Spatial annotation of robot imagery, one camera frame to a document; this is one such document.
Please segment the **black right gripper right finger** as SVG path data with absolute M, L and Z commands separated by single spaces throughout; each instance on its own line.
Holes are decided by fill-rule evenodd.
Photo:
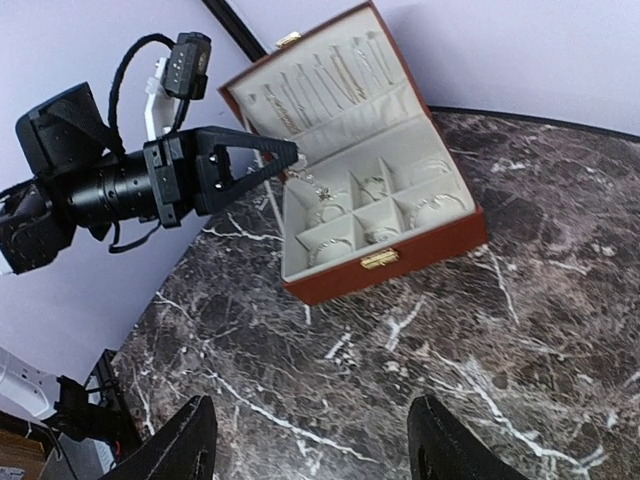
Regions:
M 413 479 L 525 480 L 485 447 L 435 396 L 412 401 L 407 418 Z

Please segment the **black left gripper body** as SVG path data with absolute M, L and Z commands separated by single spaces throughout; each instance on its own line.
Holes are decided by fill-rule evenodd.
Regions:
M 143 146 L 159 223 L 181 225 L 191 211 L 209 215 L 214 200 L 235 183 L 227 148 L 231 131 L 200 127 L 167 134 Z

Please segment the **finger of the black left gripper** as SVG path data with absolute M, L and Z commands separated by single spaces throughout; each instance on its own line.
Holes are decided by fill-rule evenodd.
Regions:
M 217 213 L 243 197 L 260 184 L 284 173 L 299 159 L 296 144 L 248 132 L 211 127 L 212 179 L 209 181 L 209 212 Z M 229 149 L 250 151 L 254 165 L 241 176 L 232 173 Z

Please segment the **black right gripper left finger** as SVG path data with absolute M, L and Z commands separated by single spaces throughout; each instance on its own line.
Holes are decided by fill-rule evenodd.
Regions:
M 107 473 L 112 480 L 208 479 L 216 460 L 216 413 L 208 395 L 193 396 L 131 457 Z

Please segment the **red jewelry box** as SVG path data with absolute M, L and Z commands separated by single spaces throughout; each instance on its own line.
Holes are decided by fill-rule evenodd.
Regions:
M 488 240 L 475 201 L 372 2 L 220 88 L 244 126 L 294 142 L 283 180 L 285 288 L 319 304 Z

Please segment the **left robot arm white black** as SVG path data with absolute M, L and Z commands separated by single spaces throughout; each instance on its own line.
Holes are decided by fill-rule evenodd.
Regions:
M 298 160 L 291 141 L 217 126 L 127 154 L 87 83 L 23 115 L 16 135 L 33 177 L 1 193 L 2 274 L 52 263 L 79 227 L 103 240 L 132 218 L 174 228 L 190 212 L 212 215 Z

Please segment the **left black frame post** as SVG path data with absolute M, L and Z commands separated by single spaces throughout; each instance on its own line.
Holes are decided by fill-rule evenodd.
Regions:
M 220 23 L 249 61 L 255 63 L 267 56 L 267 51 L 226 0 L 202 0 L 207 10 Z

